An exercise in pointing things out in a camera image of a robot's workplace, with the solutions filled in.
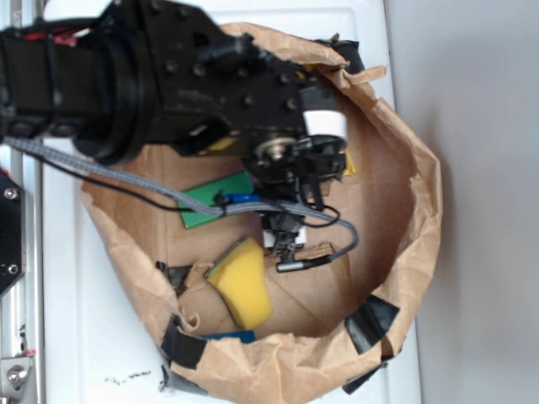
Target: black wire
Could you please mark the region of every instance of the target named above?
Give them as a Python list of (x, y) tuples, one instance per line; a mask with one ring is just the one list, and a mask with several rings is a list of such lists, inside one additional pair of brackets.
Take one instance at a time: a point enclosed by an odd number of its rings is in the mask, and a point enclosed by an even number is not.
[(261, 199), (260, 201), (265, 202), (265, 203), (270, 204), (270, 205), (273, 205), (276, 208), (279, 208), (279, 210), (282, 213), (286, 213), (287, 215), (290, 215), (292, 220), (300, 223), (301, 225), (303, 225), (305, 227), (311, 227), (313, 229), (322, 229), (324, 227), (330, 227), (330, 226), (334, 225), (335, 223), (337, 223), (337, 221), (339, 221), (339, 219), (340, 219), (340, 212), (338, 210), (336, 210), (333, 206), (324, 205), (323, 206), (324, 210), (329, 209), (332, 212), (334, 212), (336, 216), (331, 221), (328, 221), (327, 223), (322, 223), (320, 225), (314, 225), (312, 223), (307, 223), (303, 219), (300, 219), (298, 217), (299, 215), (296, 215), (295, 213), (290, 212), (285, 206), (281, 205), (279, 202), (276, 202), (276, 201), (271, 200), (271, 199)]
[[(105, 181), (101, 181), (101, 180), (98, 180), (96, 178), (89, 177), (87, 175), (79, 174), (76, 171), (73, 171), (73, 170), (70, 170), (68, 168), (62, 167), (61, 165), (56, 164), (56, 163), (54, 163), (54, 162), (52, 162), (50, 160), (47, 160), (46, 158), (43, 158), (41, 156), (37, 156), (37, 155), (31, 154), (31, 153), (27, 153), (27, 154), (30, 154), (36, 160), (39, 160), (40, 162), (43, 162), (44, 164), (46, 164), (48, 166), (51, 166), (54, 169), (56, 169), (56, 170), (58, 170), (58, 171), (60, 171), (62, 173), (71, 175), (71, 176), (73, 176), (75, 178), (78, 178), (78, 179), (81, 179), (82, 181), (87, 182), (87, 183), (92, 183), (92, 184), (98, 185), (100, 187), (104, 187), (104, 188), (111, 189), (111, 190), (116, 191), (116, 192), (120, 192), (122, 194), (129, 195), (129, 196), (131, 196), (133, 198), (137, 198), (137, 199), (141, 200), (142, 202), (146, 202), (147, 204), (150, 204), (151, 206), (154, 206), (154, 207), (159, 208), (161, 210), (166, 210), (166, 211), (169, 211), (169, 212), (194, 212), (192, 209), (189, 209), (189, 208), (175, 208), (175, 207), (171, 207), (171, 206), (162, 205), (162, 204), (156, 202), (155, 200), (150, 199), (150, 198), (148, 198), (148, 197), (146, 197), (146, 196), (144, 196), (142, 194), (139, 194), (139, 193), (137, 193), (135, 191), (131, 191), (130, 189), (123, 188), (123, 187), (120, 187), (118, 185), (114, 185), (112, 183), (107, 183)], [(311, 228), (314, 228), (314, 229), (321, 229), (321, 228), (324, 228), (324, 227), (330, 227), (330, 226), (334, 225), (340, 219), (340, 212), (338, 210), (336, 210), (332, 206), (324, 205), (324, 207), (323, 207), (324, 210), (326, 210), (326, 209), (331, 210), (332, 212), (335, 213), (336, 216), (331, 221), (329, 221), (327, 223), (322, 223), (320, 225), (315, 225), (315, 224), (312, 224), (312, 223), (307, 223), (303, 219), (300, 219), (298, 217), (298, 215), (290, 212), (285, 206), (281, 205), (279, 202), (276, 202), (276, 201), (271, 200), (271, 199), (261, 199), (261, 201), (264, 201), (264, 202), (266, 202), (266, 203), (268, 203), (270, 205), (275, 206), (282, 213), (286, 213), (287, 215), (290, 215), (292, 220), (297, 221), (298, 223), (302, 224), (303, 226), (311, 227)], [(265, 212), (263, 210), (259, 210), (259, 213), (274, 213), (274, 212), (273, 211)]]
[(303, 222), (304, 226), (311, 227), (313, 229), (323, 229), (324, 227), (330, 227), (330, 226), (334, 225), (335, 223), (337, 223), (339, 221), (340, 212), (338, 210), (336, 210), (333, 206), (329, 206), (329, 205), (324, 205), (323, 206), (323, 210), (326, 210), (326, 209), (331, 210), (335, 214), (334, 218), (331, 221), (327, 222), (327, 223), (322, 223), (320, 225), (313, 225), (312, 223), (306, 223), (305, 221), (302, 221), (302, 220), (300, 220), (300, 221)]
[(73, 171), (73, 170), (70, 170), (68, 168), (65, 168), (65, 167), (62, 167), (50, 160), (47, 160), (46, 158), (43, 158), (41, 156), (36, 156), (36, 155), (32, 155), (33, 158), (39, 160), (40, 162), (43, 162), (44, 164), (48, 165), (48, 166), (51, 166), (53, 168), (55, 168), (56, 170), (58, 171), (61, 171), (65, 174), (68, 174), (68, 175), (71, 175), (75, 178), (79, 178), (79, 179), (82, 179), (82, 181), (85, 181), (87, 183), (92, 183), (94, 185), (98, 185), (100, 187), (104, 187), (104, 188), (107, 188), (107, 189), (112, 189), (116, 192), (120, 192), (122, 194), (126, 194), (126, 195), (129, 195), (129, 196), (132, 196), (133, 198), (137, 198), (143, 202), (146, 202), (147, 204), (150, 204), (151, 206), (155, 206), (156, 208), (159, 208), (161, 210), (166, 210), (166, 211), (169, 211), (169, 212), (193, 212), (192, 209), (189, 209), (189, 208), (174, 208), (172, 206), (166, 206), (166, 205), (162, 205), (158, 202), (156, 202), (155, 200), (153, 199), (150, 199), (142, 194), (139, 194), (135, 191), (131, 191), (130, 189), (126, 189), (126, 188), (123, 188), (123, 187), (119, 187), (118, 185), (114, 185), (112, 183), (107, 183), (105, 181), (100, 181), (96, 178), (91, 178), (89, 176), (86, 176), (86, 175), (83, 175), (83, 174), (79, 174), (77, 173), (76, 171)]

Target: gray cable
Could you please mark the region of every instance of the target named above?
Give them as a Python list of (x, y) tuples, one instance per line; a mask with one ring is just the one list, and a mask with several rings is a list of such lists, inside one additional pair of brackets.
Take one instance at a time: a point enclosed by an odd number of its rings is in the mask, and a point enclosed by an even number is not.
[[(99, 175), (101, 177), (114, 179), (116, 181), (121, 181), (122, 183), (129, 183), (135, 185), (139, 188), (148, 189), (152, 192), (162, 194), (172, 198), (178, 203), (184, 204), (188, 208), (195, 210), (197, 212), (203, 213), (205, 215), (215, 215), (220, 216), (225, 213), (225, 215), (236, 215), (238, 213), (252, 212), (252, 211), (281, 211), (277, 206), (265, 203), (265, 202), (248, 202), (244, 204), (235, 204), (228, 205), (226, 211), (223, 212), (223, 208), (215, 206), (206, 206), (201, 204), (195, 199), (190, 198), (188, 195), (184, 194), (181, 191), (172, 189), (151, 179), (140, 177), (138, 175), (127, 173), (125, 171), (115, 170), (113, 168), (105, 167), (96, 162), (90, 162), (84, 160), (80, 157), (72, 156), (66, 154), (62, 151), (44, 146), (37, 141), (31, 141), (27, 139), (17, 139), (10, 136), (6, 136), (4, 143), (20, 150), (21, 152), (28, 153), (30, 155), (39, 156), (46, 160), (51, 160), (53, 162), (58, 162), (65, 166), (75, 168), (77, 170), (82, 170), (86, 173), (92, 173)], [(296, 215), (311, 216), (322, 221), (332, 221), (334, 218), (331, 215), (327, 215), (323, 212), (313, 210), (305, 205), (295, 204), (290, 202), (280, 202), (280, 205), (286, 210), (290, 211)], [(336, 258), (342, 257), (347, 252), (354, 249), (360, 241), (357, 230), (354, 225), (348, 221), (343, 221), (339, 219), (335, 224), (346, 227), (352, 234), (352, 243), (345, 248), (342, 248), (330, 255), (330, 259), (334, 260)]]

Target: black tape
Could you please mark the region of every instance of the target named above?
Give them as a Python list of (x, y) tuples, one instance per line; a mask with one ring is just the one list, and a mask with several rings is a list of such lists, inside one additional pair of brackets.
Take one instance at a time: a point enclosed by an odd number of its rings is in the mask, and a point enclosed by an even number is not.
[(347, 383), (346, 385), (343, 385), (343, 390), (346, 394), (348, 395), (351, 395), (352, 393), (354, 393), (355, 391), (357, 391), (360, 387), (362, 387), (367, 381), (369, 381), (369, 379), (380, 369), (382, 368), (385, 368), (387, 367), (387, 364), (381, 364), (380, 366), (378, 366), (377, 368), (375, 368), (374, 370), (371, 370), (370, 372), (368, 373), (365, 373), (364, 375), (356, 378), (356, 379), (353, 379), (352, 381), (350, 381), (349, 383)]
[(208, 392), (202, 387), (199, 387), (190, 380), (185, 379), (183, 376), (176, 375), (172, 370), (170, 374), (165, 370), (165, 366), (162, 366), (163, 381), (161, 382), (161, 391), (165, 388), (185, 391), (186, 393), (196, 394), (198, 396), (207, 396)]
[(183, 334), (178, 327), (179, 317), (173, 317), (168, 324), (161, 350), (165, 356), (180, 366), (188, 369), (196, 369), (204, 353), (207, 341)]
[(398, 307), (371, 295), (358, 311), (346, 317), (344, 325), (359, 355), (382, 340), (398, 312)]
[(319, 44), (330, 46), (350, 64), (345, 70), (350, 74), (357, 74), (365, 70), (365, 65), (360, 57), (360, 43), (353, 40), (339, 40), (338, 35), (330, 40), (317, 40)]
[(183, 267), (169, 267), (166, 263), (157, 261), (155, 267), (163, 272), (168, 282), (172, 285), (174, 292), (180, 296), (184, 292), (184, 281), (191, 271), (192, 265)]

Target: blue object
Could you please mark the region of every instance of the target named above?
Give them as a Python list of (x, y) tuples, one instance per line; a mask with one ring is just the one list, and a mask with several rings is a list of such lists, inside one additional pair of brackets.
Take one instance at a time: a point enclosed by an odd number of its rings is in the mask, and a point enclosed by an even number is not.
[(258, 202), (260, 196), (257, 194), (226, 194), (227, 200), (233, 204), (244, 204), (246, 202)]
[(254, 331), (224, 332), (223, 334), (200, 335), (200, 337), (204, 339), (239, 338), (242, 343), (253, 343), (256, 341)]

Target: metal bracket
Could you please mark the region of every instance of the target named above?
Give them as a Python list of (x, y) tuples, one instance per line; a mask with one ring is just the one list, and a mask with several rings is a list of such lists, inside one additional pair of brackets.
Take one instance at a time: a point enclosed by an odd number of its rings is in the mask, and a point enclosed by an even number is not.
[(22, 189), (0, 173), (0, 298), (23, 275)]
[(0, 404), (35, 404), (37, 381), (34, 358), (0, 359)]

